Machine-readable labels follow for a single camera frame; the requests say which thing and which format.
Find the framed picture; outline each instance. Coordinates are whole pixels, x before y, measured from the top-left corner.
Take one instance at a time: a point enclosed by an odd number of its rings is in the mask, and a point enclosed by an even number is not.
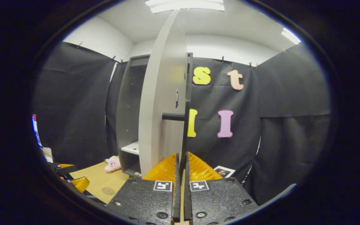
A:
[[[234,169],[229,169],[221,166],[217,166],[214,170],[218,172],[218,174],[222,176],[222,178],[230,177],[235,171]]]

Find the ceiling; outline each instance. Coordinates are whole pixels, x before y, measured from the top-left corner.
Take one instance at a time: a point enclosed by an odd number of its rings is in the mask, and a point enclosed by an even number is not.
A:
[[[135,44],[156,39],[171,12],[153,14],[144,0],[127,0],[101,13]],[[281,52],[294,45],[281,32],[283,26],[240,0],[224,0],[224,12],[183,9],[180,26],[186,34],[206,34],[248,40]]]

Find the pink plush toy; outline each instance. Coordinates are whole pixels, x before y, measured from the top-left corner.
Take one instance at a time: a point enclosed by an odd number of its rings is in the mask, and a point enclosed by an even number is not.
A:
[[[112,172],[121,168],[119,157],[117,156],[112,156],[109,159],[106,159],[105,162],[107,162],[107,165],[105,167],[106,172]]]

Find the ceiling light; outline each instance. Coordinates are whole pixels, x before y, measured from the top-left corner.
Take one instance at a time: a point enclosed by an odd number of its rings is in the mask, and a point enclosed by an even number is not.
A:
[[[290,41],[292,41],[294,44],[298,44],[301,42],[301,40],[295,36],[291,31],[287,30],[286,28],[283,28],[283,32],[281,32],[284,37],[288,38]]]
[[[145,4],[153,13],[186,8],[224,11],[223,0],[149,0]]]

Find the yellow object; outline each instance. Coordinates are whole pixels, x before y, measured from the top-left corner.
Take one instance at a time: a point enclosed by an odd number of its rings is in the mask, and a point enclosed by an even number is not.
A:
[[[187,130],[187,137],[195,137],[197,133],[194,131],[194,124],[195,124],[195,116],[198,114],[198,111],[195,109],[190,108],[190,115],[188,116],[188,130]]]
[[[144,177],[149,181],[171,181],[176,185],[176,153],[158,163]]]
[[[78,178],[78,179],[72,180],[70,182],[72,184],[74,184],[76,189],[78,191],[80,191],[81,193],[83,193],[86,190],[86,188],[88,187],[88,185],[90,184],[90,181],[86,177]]]
[[[129,175],[124,174],[121,169],[106,172],[105,167],[106,162],[101,162],[94,166],[71,172],[70,175],[74,179],[86,177],[90,181],[90,185],[86,190],[105,204],[108,204],[114,195],[105,194],[102,188],[111,188],[117,193],[127,181]]]
[[[210,69],[208,67],[197,67],[194,70],[194,77],[192,77],[192,80],[194,81],[194,84],[203,84],[207,85],[210,82]]]
[[[60,165],[60,168],[66,168],[66,167],[74,166],[74,165],[71,165],[71,164],[59,164],[59,165]]]
[[[190,160],[190,181],[210,181],[222,179],[212,167],[192,153],[188,153]],[[158,163],[144,177],[150,181],[171,181],[176,184],[176,153]]]
[[[196,155],[189,152],[188,158],[190,161],[190,181],[211,181],[222,179],[222,176],[206,164],[206,162],[196,157]]]

